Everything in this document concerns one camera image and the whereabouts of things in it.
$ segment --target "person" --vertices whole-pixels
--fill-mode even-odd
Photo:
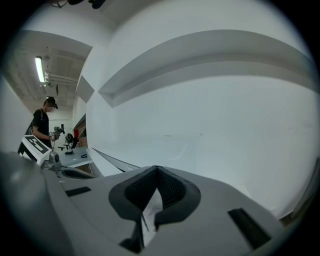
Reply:
[[[49,118],[47,112],[52,112],[54,108],[58,108],[54,97],[47,97],[43,103],[43,107],[37,109],[33,114],[33,120],[29,126],[29,130],[47,147],[51,147],[51,142],[59,139],[59,134],[49,136]]]

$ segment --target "fluorescent light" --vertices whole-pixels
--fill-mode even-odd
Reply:
[[[42,71],[42,58],[37,56],[35,57],[35,66],[36,71],[38,72],[39,80],[41,83],[45,82],[44,73]]]

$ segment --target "cap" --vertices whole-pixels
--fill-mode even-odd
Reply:
[[[54,97],[47,97],[45,101],[51,103],[50,105],[53,105],[55,109],[58,109],[58,105],[56,104],[56,100]]]

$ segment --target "black t-shirt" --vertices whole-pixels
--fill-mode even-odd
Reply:
[[[49,135],[49,118],[48,115],[42,110],[37,109],[33,114],[33,120],[30,124],[30,127],[37,126],[38,131],[44,135]],[[51,142],[47,139],[41,139],[39,140],[45,144],[46,146],[51,148]]]

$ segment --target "gray tabletop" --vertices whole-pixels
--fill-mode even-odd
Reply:
[[[93,163],[89,154],[87,154],[87,147],[76,147],[73,149],[74,154],[65,154],[64,151],[59,152],[60,161],[65,167],[78,167]],[[87,154],[86,158],[81,158],[82,155]]]

